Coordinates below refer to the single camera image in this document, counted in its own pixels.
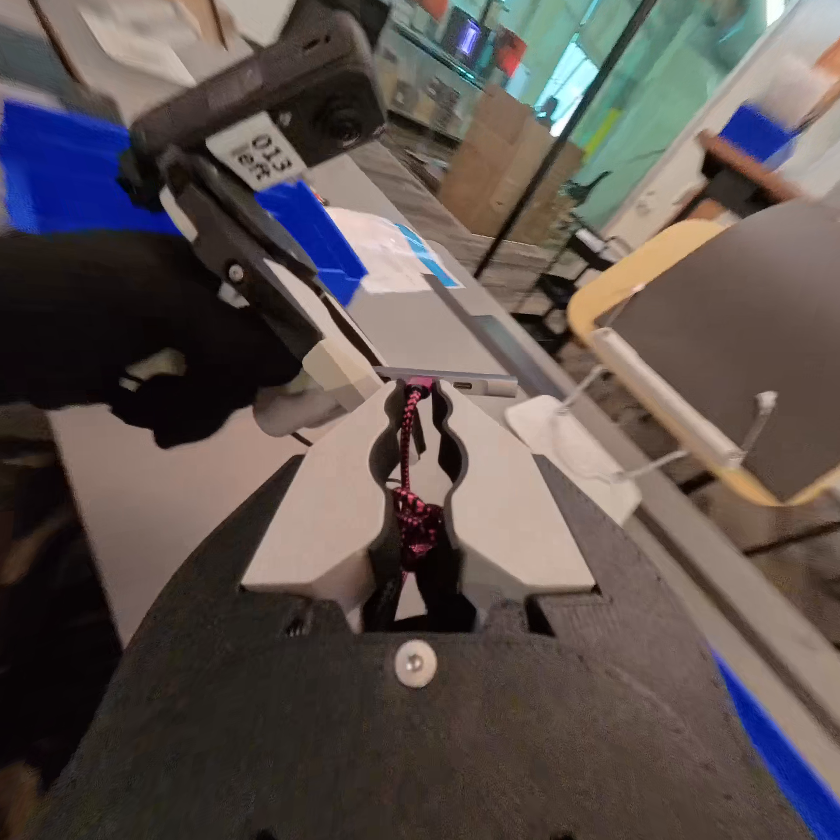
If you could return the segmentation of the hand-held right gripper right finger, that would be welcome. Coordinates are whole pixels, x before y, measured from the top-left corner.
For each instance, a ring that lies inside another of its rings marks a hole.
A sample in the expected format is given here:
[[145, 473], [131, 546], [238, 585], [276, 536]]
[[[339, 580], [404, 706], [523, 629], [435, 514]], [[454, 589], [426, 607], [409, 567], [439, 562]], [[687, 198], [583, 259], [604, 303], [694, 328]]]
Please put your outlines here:
[[547, 478], [563, 475], [452, 385], [437, 385], [444, 524], [459, 589], [480, 615], [503, 601], [590, 594], [595, 578]]

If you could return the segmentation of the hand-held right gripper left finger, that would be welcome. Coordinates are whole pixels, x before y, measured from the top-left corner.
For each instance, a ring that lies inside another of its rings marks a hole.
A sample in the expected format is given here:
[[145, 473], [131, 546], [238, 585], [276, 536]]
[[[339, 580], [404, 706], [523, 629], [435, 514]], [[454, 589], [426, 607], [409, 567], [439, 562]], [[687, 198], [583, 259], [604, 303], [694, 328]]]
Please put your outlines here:
[[336, 602], [358, 613], [398, 573], [386, 485], [400, 464], [403, 389], [384, 384], [303, 456], [246, 569], [250, 592]]

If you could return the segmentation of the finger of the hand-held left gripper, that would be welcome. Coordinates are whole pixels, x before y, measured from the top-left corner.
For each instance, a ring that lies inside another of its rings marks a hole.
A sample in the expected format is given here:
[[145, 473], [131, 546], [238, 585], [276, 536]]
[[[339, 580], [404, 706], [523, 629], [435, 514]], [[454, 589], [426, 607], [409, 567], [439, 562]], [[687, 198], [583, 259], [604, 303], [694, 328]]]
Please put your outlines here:
[[347, 339], [374, 368], [386, 367], [385, 360], [368, 340], [364, 332], [358, 327], [356, 322], [351, 318], [348, 312], [345, 311], [345, 309], [334, 298], [334, 296], [326, 290], [320, 290], [318, 292], [318, 298], [320, 299], [322, 305], [327, 309], [330, 318], [339, 331], [341, 331], [344, 338]]
[[302, 369], [330, 397], [350, 412], [370, 397], [370, 363], [344, 338], [318, 292], [318, 283], [295, 276], [288, 268], [265, 259], [270, 283], [284, 302], [314, 329], [313, 345], [302, 356]]

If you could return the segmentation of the grey usb hub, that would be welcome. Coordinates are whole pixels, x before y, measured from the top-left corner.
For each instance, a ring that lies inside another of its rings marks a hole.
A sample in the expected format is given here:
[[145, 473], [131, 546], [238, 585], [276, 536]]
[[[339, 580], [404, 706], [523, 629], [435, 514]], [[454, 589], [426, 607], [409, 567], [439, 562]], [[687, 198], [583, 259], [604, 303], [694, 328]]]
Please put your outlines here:
[[[426, 377], [446, 381], [455, 389], [467, 392], [470, 395], [513, 398], [518, 392], [518, 379], [509, 374], [430, 371], [390, 365], [375, 365], [373, 371], [383, 383], [397, 379], [407, 382], [412, 378]], [[304, 416], [308, 421], [306, 423], [303, 421], [294, 422], [287, 434], [299, 443], [309, 447], [314, 440], [309, 430], [327, 426], [331, 422], [343, 418], [347, 413], [349, 413], [349, 410], [341, 406], [338, 399], [334, 397], [331, 406], [319, 409], [317, 412], [314, 408], [309, 408]]]

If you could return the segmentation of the blue bin with black divider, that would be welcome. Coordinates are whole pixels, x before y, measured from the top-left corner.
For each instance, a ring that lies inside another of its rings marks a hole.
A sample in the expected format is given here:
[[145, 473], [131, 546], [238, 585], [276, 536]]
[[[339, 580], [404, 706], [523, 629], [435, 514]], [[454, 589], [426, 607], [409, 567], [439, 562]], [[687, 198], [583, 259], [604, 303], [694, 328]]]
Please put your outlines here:
[[[133, 205], [118, 184], [127, 129], [74, 112], [3, 103], [1, 155], [11, 227], [35, 235], [111, 230], [178, 235], [165, 213]], [[368, 274], [305, 182], [280, 184], [257, 202], [296, 239], [321, 283], [348, 306]]]

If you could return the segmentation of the person's left hand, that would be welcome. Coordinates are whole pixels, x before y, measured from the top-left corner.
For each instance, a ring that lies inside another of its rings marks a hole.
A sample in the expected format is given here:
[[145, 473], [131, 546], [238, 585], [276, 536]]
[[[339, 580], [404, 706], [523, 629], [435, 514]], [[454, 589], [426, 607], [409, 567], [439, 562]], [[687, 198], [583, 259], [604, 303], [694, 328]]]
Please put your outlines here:
[[28, 401], [44, 410], [102, 404], [160, 448], [213, 436], [300, 361], [248, 308], [217, 295], [181, 239], [152, 234], [38, 238], [43, 290]]

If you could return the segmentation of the white printed paper sheet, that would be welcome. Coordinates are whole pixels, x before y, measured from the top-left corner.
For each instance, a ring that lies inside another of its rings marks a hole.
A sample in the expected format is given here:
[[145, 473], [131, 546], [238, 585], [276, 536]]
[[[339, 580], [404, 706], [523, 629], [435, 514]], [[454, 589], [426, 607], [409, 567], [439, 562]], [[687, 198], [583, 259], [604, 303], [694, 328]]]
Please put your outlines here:
[[372, 295], [430, 291], [426, 267], [404, 233], [391, 221], [351, 209], [327, 207], [366, 274], [362, 289]]

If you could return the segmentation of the blue and white leaflet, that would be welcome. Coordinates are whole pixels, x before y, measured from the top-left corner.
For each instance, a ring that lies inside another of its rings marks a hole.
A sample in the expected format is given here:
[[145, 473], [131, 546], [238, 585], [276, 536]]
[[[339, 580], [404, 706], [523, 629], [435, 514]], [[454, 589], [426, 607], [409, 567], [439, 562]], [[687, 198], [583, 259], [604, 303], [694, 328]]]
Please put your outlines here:
[[406, 240], [413, 255], [425, 268], [425, 274], [435, 277], [447, 289], [457, 289], [464, 286], [448, 273], [446, 268], [438, 261], [438, 255], [416, 231], [403, 224], [395, 224], [395, 227]]

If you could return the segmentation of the storage shelf with boxes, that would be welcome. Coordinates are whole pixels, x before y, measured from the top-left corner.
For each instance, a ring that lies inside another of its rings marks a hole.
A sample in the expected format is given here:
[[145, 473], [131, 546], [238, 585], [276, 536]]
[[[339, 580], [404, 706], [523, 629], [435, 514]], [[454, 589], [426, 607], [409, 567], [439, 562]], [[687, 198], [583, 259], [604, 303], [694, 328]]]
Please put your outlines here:
[[376, 48], [389, 113], [462, 140], [485, 89], [521, 98], [532, 2], [390, 2]]

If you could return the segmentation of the large cardboard box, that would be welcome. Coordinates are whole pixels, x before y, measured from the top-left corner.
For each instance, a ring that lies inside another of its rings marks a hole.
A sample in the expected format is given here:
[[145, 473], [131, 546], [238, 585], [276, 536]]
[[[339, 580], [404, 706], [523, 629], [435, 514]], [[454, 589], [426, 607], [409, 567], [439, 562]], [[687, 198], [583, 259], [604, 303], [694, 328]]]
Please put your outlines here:
[[554, 137], [541, 125], [526, 128], [492, 197], [501, 221], [499, 235], [526, 245], [544, 245], [552, 227], [571, 209], [566, 183], [580, 170], [584, 153], [567, 140], [552, 164], [539, 174]]
[[494, 195], [522, 137], [535, 124], [530, 106], [496, 83], [485, 88], [437, 190], [438, 201], [471, 233], [492, 236], [498, 231]]

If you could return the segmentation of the black utility cart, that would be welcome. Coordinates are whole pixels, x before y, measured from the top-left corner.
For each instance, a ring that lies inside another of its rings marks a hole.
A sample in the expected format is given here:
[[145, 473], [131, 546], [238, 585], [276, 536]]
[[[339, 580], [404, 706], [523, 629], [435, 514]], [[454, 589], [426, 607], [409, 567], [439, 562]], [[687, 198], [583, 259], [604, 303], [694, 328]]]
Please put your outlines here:
[[[624, 239], [603, 234], [583, 219], [584, 205], [610, 174], [604, 171], [585, 184], [570, 181], [563, 188], [562, 197], [568, 200], [570, 208], [559, 226], [562, 241], [514, 308], [512, 317], [521, 325], [539, 323], [547, 327], [554, 313], [565, 313], [585, 275], [601, 273], [631, 253], [632, 247]], [[535, 297], [549, 303], [545, 312], [525, 311], [526, 303]]]

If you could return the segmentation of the white base acrylic leg stand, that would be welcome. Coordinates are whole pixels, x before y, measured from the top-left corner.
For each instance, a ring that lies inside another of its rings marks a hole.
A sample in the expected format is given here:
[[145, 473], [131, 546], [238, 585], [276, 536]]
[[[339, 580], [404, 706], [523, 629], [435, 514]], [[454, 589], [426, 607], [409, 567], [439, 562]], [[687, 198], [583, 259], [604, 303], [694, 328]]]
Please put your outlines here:
[[566, 321], [619, 384], [740, 498], [838, 490], [839, 212], [801, 198], [723, 227], [667, 227], [573, 294]]

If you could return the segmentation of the black pillar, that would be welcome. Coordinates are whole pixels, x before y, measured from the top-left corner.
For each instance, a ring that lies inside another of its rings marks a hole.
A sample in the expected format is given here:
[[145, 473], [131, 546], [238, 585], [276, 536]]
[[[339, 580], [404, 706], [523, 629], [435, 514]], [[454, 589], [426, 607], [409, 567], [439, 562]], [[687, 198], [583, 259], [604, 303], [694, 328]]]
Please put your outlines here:
[[520, 216], [526, 210], [531, 200], [535, 196], [543, 179], [553, 168], [554, 163], [563, 152], [567, 145], [573, 131], [577, 128], [587, 110], [592, 105], [598, 93], [601, 91], [606, 83], [606, 80], [612, 74], [619, 60], [624, 56], [628, 47], [636, 37], [639, 29], [644, 25], [644, 22], [651, 15], [653, 9], [657, 5], [657, 1], [642, 1], [636, 7], [633, 15], [629, 18], [626, 26], [619, 35], [615, 44], [607, 54], [603, 63], [595, 75], [594, 80], [585, 90], [580, 103], [572, 112], [569, 121], [562, 128], [560, 134], [555, 138], [546, 155], [542, 158], [538, 168], [533, 173], [529, 183], [522, 191], [519, 199], [514, 204], [509, 215], [500, 227], [498, 234], [493, 238], [491, 244], [488, 246], [484, 255], [480, 258], [476, 268], [472, 273], [475, 279], [482, 278], [487, 268], [490, 266], [493, 259], [496, 257], [498, 249], [508, 239], [509, 234], [515, 228]]

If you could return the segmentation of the wooden side table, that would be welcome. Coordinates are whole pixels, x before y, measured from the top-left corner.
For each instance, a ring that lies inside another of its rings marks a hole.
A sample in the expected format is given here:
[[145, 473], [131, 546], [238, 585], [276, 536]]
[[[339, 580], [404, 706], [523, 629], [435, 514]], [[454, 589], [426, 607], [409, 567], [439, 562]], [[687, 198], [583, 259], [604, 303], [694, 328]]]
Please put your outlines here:
[[683, 219], [743, 218], [805, 197], [803, 190], [768, 170], [749, 154], [706, 129], [696, 137], [703, 151], [703, 185], [684, 208]]

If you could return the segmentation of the blue plastic bin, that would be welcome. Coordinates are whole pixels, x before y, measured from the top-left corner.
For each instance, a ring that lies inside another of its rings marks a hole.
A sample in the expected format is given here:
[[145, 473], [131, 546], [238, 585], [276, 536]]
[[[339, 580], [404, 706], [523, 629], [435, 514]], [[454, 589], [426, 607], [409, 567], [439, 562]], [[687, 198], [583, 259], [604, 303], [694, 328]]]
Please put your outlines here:
[[741, 104], [718, 133], [768, 171], [779, 169], [795, 152], [800, 132], [786, 129], [763, 114], [752, 102]]

